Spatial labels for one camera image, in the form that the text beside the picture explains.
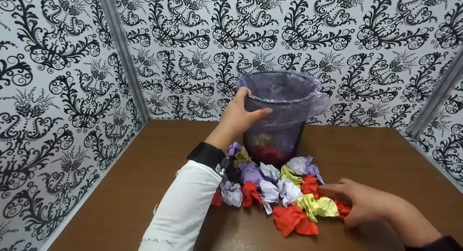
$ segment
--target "left hand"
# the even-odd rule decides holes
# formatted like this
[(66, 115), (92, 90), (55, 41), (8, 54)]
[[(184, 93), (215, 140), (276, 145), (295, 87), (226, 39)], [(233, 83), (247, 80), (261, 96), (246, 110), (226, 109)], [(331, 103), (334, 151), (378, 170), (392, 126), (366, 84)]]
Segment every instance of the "left hand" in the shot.
[(204, 142), (227, 152), (228, 146), (238, 135), (273, 111), (271, 108), (263, 108), (253, 112), (246, 111), (245, 98), (250, 93), (251, 91), (245, 87), (241, 87), (236, 92), (235, 97), (223, 111), (218, 126)]

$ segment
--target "trash can rim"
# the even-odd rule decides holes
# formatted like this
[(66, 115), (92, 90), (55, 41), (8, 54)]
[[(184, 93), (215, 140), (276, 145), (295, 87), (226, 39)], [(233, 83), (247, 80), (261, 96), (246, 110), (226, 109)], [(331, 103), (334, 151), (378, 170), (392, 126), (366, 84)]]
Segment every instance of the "trash can rim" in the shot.
[[(291, 74), (291, 75), (296, 75), (296, 76), (299, 76), (300, 78), (303, 78), (307, 81), (308, 80), (308, 73), (300, 73), (300, 72), (296, 72), (296, 71), (292, 71), (292, 70), (268, 70), (268, 71), (258, 71), (258, 72), (253, 72), (253, 73), (247, 73), (245, 74), (244, 76), (242, 76), (240, 78), (240, 80), (242, 78), (245, 78), (245, 77), (248, 77), (248, 76), (253, 76), (253, 75), (259, 75), (259, 74), (263, 74), (263, 73), (286, 73), (286, 74)], [(300, 102), (303, 102), (303, 101), (306, 101), (307, 99), (309, 99), (311, 97), (311, 93), (310, 92), (306, 97), (304, 98), (299, 98), (299, 99), (293, 99), (293, 100), (274, 100), (274, 99), (264, 99), (264, 98), (260, 98), (260, 97), (257, 97), (257, 96), (254, 96), (254, 95), (248, 95), (247, 97), (253, 101), (257, 101), (257, 102), (261, 102), (261, 103), (267, 103), (267, 104), (273, 104), (273, 105), (292, 105), (292, 104), (295, 104), (295, 103), (300, 103)]]

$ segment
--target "crumpled yellow paper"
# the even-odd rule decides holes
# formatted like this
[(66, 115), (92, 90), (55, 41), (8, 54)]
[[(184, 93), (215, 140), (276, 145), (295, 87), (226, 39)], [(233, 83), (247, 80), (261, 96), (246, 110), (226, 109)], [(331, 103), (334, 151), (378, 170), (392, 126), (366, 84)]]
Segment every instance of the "crumpled yellow paper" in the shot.
[(337, 217), (339, 211), (333, 200), (327, 197), (321, 197), (318, 200), (314, 198), (312, 193), (304, 195), (296, 200), (296, 204), (306, 210), (307, 217), (310, 221), (318, 223), (315, 216), (322, 217)]
[(244, 146), (241, 147), (241, 150), (239, 152), (235, 153), (235, 159), (235, 165), (251, 161), (251, 157), (249, 157), (248, 151), (246, 151), (246, 148)]
[(280, 178), (289, 180), (290, 182), (294, 183), (296, 187), (301, 187), (301, 183), (304, 183), (304, 181), (301, 177), (294, 175), (295, 173), (296, 172), (293, 169), (285, 164), (283, 167), (281, 167)]
[(273, 137), (270, 134), (262, 133), (254, 137), (254, 145), (265, 146), (273, 142)]

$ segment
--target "mesh trash can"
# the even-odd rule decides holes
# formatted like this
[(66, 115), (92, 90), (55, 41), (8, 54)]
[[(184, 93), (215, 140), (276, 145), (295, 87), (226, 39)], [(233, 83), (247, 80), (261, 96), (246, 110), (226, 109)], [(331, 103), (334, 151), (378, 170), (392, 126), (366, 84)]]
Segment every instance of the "mesh trash can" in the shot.
[(265, 71), (244, 75), (247, 111), (269, 107), (273, 112), (244, 133), (243, 144), (254, 162), (281, 167), (296, 157), (307, 119), (323, 111), (329, 97), (320, 92), (320, 81), (307, 73)]

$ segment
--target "black cuff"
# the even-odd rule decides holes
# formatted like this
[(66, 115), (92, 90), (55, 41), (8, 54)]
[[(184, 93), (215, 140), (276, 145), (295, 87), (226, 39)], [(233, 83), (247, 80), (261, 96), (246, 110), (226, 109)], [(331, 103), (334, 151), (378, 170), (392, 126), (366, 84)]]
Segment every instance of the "black cuff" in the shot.
[(424, 247), (405, 247), (406, 251), (463, 251), (451, 236), (445, 236)]
[(218, 173), (220, 164), (224, 158), (225, 153), (221, 149), (205, 142), (200, 142), (188, 155), (187, 160), (204, 164)]

